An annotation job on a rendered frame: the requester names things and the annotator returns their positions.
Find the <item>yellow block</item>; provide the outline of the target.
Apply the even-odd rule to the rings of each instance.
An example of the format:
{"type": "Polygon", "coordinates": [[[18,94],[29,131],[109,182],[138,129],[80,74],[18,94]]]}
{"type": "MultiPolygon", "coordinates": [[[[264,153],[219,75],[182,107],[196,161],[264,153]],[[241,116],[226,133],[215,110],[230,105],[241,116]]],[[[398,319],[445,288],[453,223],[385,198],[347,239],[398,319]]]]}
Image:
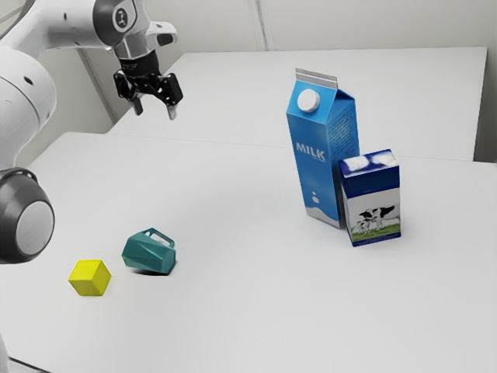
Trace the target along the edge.
{"type": "Polygon", "coordinates": [[[103,296],[111,278],[102,260],[78,260],[68,282],[80,296],[103,296]]]}

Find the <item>small blue cow carton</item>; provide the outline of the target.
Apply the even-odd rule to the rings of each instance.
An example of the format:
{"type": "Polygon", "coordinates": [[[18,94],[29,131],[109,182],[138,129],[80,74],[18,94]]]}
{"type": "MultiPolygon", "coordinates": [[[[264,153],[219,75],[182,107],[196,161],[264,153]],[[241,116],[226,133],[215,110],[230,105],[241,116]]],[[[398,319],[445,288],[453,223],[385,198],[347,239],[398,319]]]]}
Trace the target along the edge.
{"type": "Polygon", "coordinates": [[[401,236],[400,166],[385,149],[339,161],[346,229],[353,246],[401,236]]]}

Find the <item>teal faceted mug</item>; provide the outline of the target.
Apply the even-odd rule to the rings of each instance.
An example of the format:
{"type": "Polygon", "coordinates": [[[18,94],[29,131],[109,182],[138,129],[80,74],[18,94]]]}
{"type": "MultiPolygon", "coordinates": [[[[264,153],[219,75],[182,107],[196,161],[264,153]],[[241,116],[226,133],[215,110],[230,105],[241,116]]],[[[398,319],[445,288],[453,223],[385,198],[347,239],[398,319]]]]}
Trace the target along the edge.
{"type": "Polygon", "coordinates": [[[126,266],[169,274],[176,264],[175,242],[156,228],[130,236],[121,257],[126,266]]]}

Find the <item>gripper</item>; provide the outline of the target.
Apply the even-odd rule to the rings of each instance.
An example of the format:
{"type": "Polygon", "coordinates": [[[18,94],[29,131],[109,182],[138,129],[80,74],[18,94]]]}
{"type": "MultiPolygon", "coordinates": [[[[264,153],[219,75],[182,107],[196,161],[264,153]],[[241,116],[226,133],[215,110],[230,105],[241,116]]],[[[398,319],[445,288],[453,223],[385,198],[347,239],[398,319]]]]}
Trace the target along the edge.
{"type": "Polygon", "coordinates": [[[156,52],[134,60],[120,58],[119,62],[121,69],[113,74],[117,94],[133,105],[136,115],[143,113],[138,95],[148,94],[166,104],[170,120],[176,119],[176,105],[183,98],[182,90],[174,73],[161,74],[156,52]]]}

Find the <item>tall blue milk carton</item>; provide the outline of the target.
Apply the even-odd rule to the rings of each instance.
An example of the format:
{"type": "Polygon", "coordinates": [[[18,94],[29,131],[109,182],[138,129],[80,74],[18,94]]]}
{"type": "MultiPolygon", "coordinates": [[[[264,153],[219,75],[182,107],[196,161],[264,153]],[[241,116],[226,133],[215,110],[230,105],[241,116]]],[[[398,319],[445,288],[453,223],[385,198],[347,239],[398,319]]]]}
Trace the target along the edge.
{"type": "Polygon", "coordinates": [[[345,224],[339,161],[360,154],[356,100],[332,75],[297,68],[287,123],[306,214],[345,224]]]}

